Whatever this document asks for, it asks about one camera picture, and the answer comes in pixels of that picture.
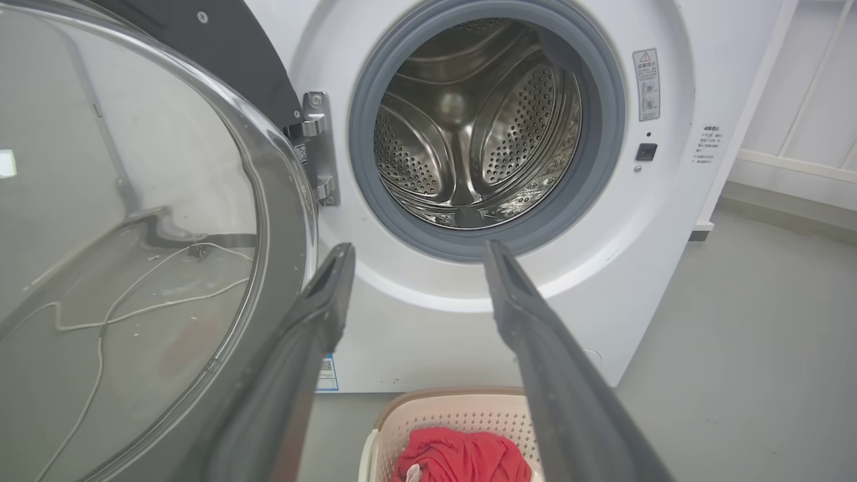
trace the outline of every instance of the metal hinge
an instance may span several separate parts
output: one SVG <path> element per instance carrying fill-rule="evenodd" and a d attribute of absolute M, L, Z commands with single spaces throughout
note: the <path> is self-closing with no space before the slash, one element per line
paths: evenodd
<path fill-rule="evenodd" d="M 338 206 L 336 157 L 330 129 L 330 99 L 325 92 L 303 95 L 303 122 L 284 129 L 294 144 L 309 182 L 315 188 L 315 199 L 321 206 Z"/>

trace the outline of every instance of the white laundry basket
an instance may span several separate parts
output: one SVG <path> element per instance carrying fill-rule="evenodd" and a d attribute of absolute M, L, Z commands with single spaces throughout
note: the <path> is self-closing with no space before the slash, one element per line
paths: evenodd
<path fill-rule="evenodd" d="M 541 479 L 536 433 L 522 389 L 437 389 L 397 398 L 375 422 L 360 458 L 357 482 L 391 482 L 396 461 L 412 430 L 447 427 L 465 433 L 490 432 L 508 438 Z"/>

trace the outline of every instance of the red cloth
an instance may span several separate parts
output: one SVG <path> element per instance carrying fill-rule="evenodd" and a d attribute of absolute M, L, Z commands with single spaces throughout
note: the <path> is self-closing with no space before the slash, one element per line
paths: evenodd
<path fill-rule="evenodd" d="M 445 427 L 411 432 L 391 482 L 402 482 L 420 464 L 420 482 L 530 482 L 532 471 L 518 447 L 493 433 L 461 433 Z"/>

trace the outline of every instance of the white cable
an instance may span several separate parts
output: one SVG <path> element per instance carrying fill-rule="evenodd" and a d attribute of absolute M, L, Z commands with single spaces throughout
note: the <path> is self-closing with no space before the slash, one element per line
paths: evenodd
<path fill-rule="evenodd" d="M 147 308 L 143 308 L 141 310 L 133 311 L 127 315 L 122 315 L 122 316 L 115 318 L 113 320 L 110 319 L 110 316 L 113 314 L 113 311 L 119 306 L 120 303 L 122 303 L 124 301 L 125 297 L 127 297 L 129 295 L 129 293 L 131 293 L 131 291 L 133 291 L 134 288 L 137 285 L 139 285 L 141 281 L 146 279 L 146 277 L 148 275 L 150 275 L 155 269 L 160 268 L 161 265 L 163 265 L 165 262 L 168 262 L 175 255 L 178 255 L 179 253 L 182 253 L 186 250 L 189 250 L 193 246 L 200 246 L 200 245 L 214 246 L 215 248 L 220 248 L 221 250 L 239 255 L 239 256 L 243 257 L 244 259 L 246 259 L 247 261 L 251 261 L 251 262 L 253 261 L 253 258 L 251 258 L 251 257 L 249 257 L 243 253 L 239 253 L 238 251 L 234 251 L 234 250 L 224 248 L 223 246 L 220 246 L 220 245 L 217 245 L 214 243 L 207 243 L 207 242 L 194 243 L 194 244 L 191 244 L 190 246 L 186 246 L 184 248 L 181 248 L 180 250 L 176 251 L 175 253 L 172 253 L 171 255 L 167 256 L 162 262 L 159 262 L 158 264 L 156 264 L 154 268 L 146 271 L 146 273 L 144 275 L 142 275 L 140 278 L 137 278 L 137 281 L 131 283 L 131 286 L 129 286 L 128 289 L 126 289 L 119 296 L 119 298 L 117 298 L 116 301 L 113 302 L 110 309 L 107 310 L 107 313 L 105 314 L 104 321 L 102 321 L 101 323 L 87 323 L 85 325 L 75 325 L 72 327 L 64 327 L 60 323 L 60 303 L 59 302 L 53 302 L 53 303 L 49 303 L 49 304 L 45 304 L 43 306 L 40 306 L 36 311 L 25 316 L 23 320 L 18 322 L 18 324 L 15 325 L 14 328 L 12 328 L 12 331 L 14 332 L 27 319 L 29 319 L 30 317 L 32 317 L 36 313 L 42 311 L 44 308 L 47 308 L 48 306 L 56 306 L 57 307 L 54 326 L 57 328 L 57 330 L 59 330 L 61 332 L 73 331 L 73 330 L 83 329 L 83 328 L 101 327 L 101 332 L 99 333 L 99 344 L 98 344 L 99 373 L 95 377 L 95 384 L 93 385 L 93 389 L 89 392 L 89 396 L 87 397 L 87 401 L 83 404 L 83 409 L 81 410 L 81 414 L 77 417 L 77 421 L 75 421 L 74 426 L 71 427 L 71 431 L 69 431 L 69 434 L 65 437 L 65 439 L 63 439 L 63 442 L 60 443 L 59 447 L 57 448 L 57 451 L 54 452 L 54 455 L 51 457 L 50 460 L 48 460 L 48 463 L 45 464 L 45 468 L 42 469 L 42 471 L 36 477 L 34 482 L 41 482 L 41 480 L 45 477 L 45 475 L 48 473 L 48 470 L 51 468 L 51 466 L 54 464 L 54 462 L 57 460 L 57 458 L 59 458 L 60 454 L 65 450 L 65 448 L 69 445 L 69 442 L 71 442 L 71 438 L 74 437 L 75 433 L 77 433 L 77 430 L 81 428 L 81 424 L 83 423 L 83 419 L 87 416 L 87 413 L 89 412 L 89 407 L 91 407 L 93 404 L 93 400 L 95 399 L 95 394 L 96 394 L 96 392 L 99 391 L 99 386 L 101 385 L 101 377 L 104 375 L 104 370 L 105 370 L 104 337 L 105 337 L 105 332 L 107 331 L 107 325 L 108 324 L 114 323 L 114 322 L 121 322 L 122 320 L 127 320 L 133 316 L 141 315 L 143 313 L 147 313 L 149 311 L 157 310 L 159 308 L 165 308 L 167 306 L 173 306 L 175 304 L 188 303 L 190 301 L 197 301 L 200 299 L 212 298 L 214 296 L 217 296 L 221 293 L 224 293 L 224 292 L 230 290 L 231 288 L 238 286 L 238 285 L 249 280 L 249 278 L 244 278 L 242 280 L 236 281 L 236 282 L 232 283 L 231 285 L 229 285 L 225 288 L 222 288 L 222 289 L 220 289 L 214 293 L 211 293 L 211 294 L 197 296 L 197 297 L 193 297 L 193 298 L 179 299 L 177 301 L 168 301 L 166 303 L 156 304 L 153 306 L 149 306 Z"/>
<path fill-rule="evenodd" d="M 167 301 L 167 302 L 161 303 L 161 304 L 153 304 L 152 306 L 148 306 L 148 307 L 143 308 L 141 310 L 131 311 L 129 314 L 122 315 L 119 318 L 113 318 L 112 320 L 107 320 L 107 324 L 112 325 L 113 323 L 116 323 L 116 322 L 123 322 L 129 318 L 134 317 L 134 316 L 142 315 L 143 313 L 148 313 L 149 311 L 154 311 L 154 310 L 157 310 L 159 308 L 166 308 L 167 306 L 175 306 L 177 304 L 190 303 L 191 301 L 199 301 L 201 299 L 214 298 L 215 296 L 218 296 L 219 294 L 223 294 L 225 292 L 228 292 L 230 289 L 234 288 L 235 286 L 238 286 L 242 283 L 246 283 L 249 280 L 250 280 L 250 278 L 244 278 L 243 280 L 238 280 L 238 281 L 232 283 L 231 285 L 229 285 L 225 288 L 220 288 L 218 291 L 213 292 L 213 293 L 209 293 L 209 294 L 205 294 L 205 295 L 201 295 L 201 296 L 194 296 L 193 298 L 178 299 L 176 301 Z M 64 327 L 61 325 L 57 325 L 57 330 L 59 330 L 59 331 L 74 331 L 76 329 L 97 328 L 100 326 L 101 326 L 101 323 L 86 323 L 86 324 L 75 325 L 75 326 L 71 326 L 71 327 Z"/>

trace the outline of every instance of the white washing machine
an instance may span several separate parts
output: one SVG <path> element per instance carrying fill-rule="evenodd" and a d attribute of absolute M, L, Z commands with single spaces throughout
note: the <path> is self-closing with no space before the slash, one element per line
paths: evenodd
<path fill-rule="evenodd" d="M 615 385 L 780 9 L 0 0 L 2 477 L 173 477 L 343 242 L 318 390 L 520 385 L 492 239 Z"/>
<path fill-rule="evenodd" d="M 341 202 L 320 208 L 320 240 L 323 250 L 350 241 L 358 255 L 336 380 L 325 386 L 377 392 L 519 384 L 491 319 L 479 262 L 488 238 L 519 254 L 617 384 L 732 139 L 781 2 L 249 6 L 296 90 L 329 94 Z M 552 114 L 540 119 L 545 106 Z M 554 144 L 538 146 L 542 132 Z M 519 166 L 530 133 L 528 161 L 558 166 Z M 513 185 L 518 175 L 538 188 Z"/>

